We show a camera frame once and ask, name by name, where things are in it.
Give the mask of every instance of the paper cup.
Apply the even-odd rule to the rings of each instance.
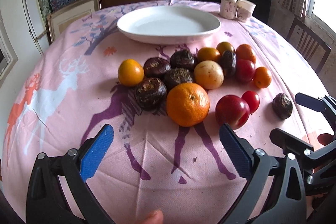
[[[248,0],[238,0],[237,20],[246,22],[253,14],[256,4]]]

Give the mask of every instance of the orange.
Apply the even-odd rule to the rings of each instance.
[[[198,62],[211,60],[218,62],[221,58],[221,54],[215,48],[204,47],[201,48],[197,53],[197,60]]]
[[[257,62],[255,51],[248,44],[241,44],[240,46],[238,46],[238,48],[236,49],[236,55],[237,60],[239,59],[250,60],[254,64]]]
[[[196,83],[183,83],[174,87],[167,96],[168,116],[182,127],[202,122],[209,113],[207,92]]]
[[[225,51],[235,52],[235,48],[229,42],[219,43],[216,49],[219,51],[220,56],[222,56]]]
[[[214,61],[198,63],[194,69],[195,82],[206,90],[219,88],[224,81],[223,69]]]
[[[255,70],[253,83],[260,89],[265,89],[272,82],[272,74],[268,68],[259,67]]]
[[[143,80],[142,66],[133,59],[124,60],[118,69],[118,79],[125,86],[135,86]]]

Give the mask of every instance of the oval plate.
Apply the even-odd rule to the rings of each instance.
[[[139,42],[175,45],[210,37],[221,28],[221,22],[211,13],[190,7],[155,6],[123,15],[117,27]]]

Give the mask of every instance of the human hand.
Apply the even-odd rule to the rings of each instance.
[[[150,212],[147,218],[139,224],[163,224],[163,213],[161,210]]]

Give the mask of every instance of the table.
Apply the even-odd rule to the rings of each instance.
[[[165,223],[216,224],[233,204],[246,180],[240,178],[218,138],[214,117],[217,101],[227,94],[258,92],[261,105],[247,123],[236,130],[254,148],[281,156],[269,133],[281,128],[309,141],[332,133],[320,113],[294,105],[292,116],[281,121],[272,110],[280,92],[293,100],[297,92],[314,97],[327,94],[302,56],[280,35],[255,18],[247,23],[220,18],[221,30],[201,43],[156,46],[132,41],[118,32],[123,14],[155,5],[187,5],[213,12],[219,5],[186,0],[160,0],[111,7],[74,22],[36,65],[13,106],[4,142],[3,188],[14,210],[25,219],[28,182],[37,154],[63,155],[94,137],[105,123],[115,130],[114,141],[95,176],[87,181],[97,200],[117,224],[130,224],[161,208]],[[225,79],[211,90],[210,112],[203,123],[179,128],[164,106],[142,111],[131,90],[118,83],[117,70],[127,58],[144,64],[149,57],[169,58],[176,50],[192,52],[229,41],[247,43],[257,54],[256,66],[266,66],[271,85],[257,90]],[[72,211],[81,216],[62,180]],[[267,191],[253,213],[260,211]]]

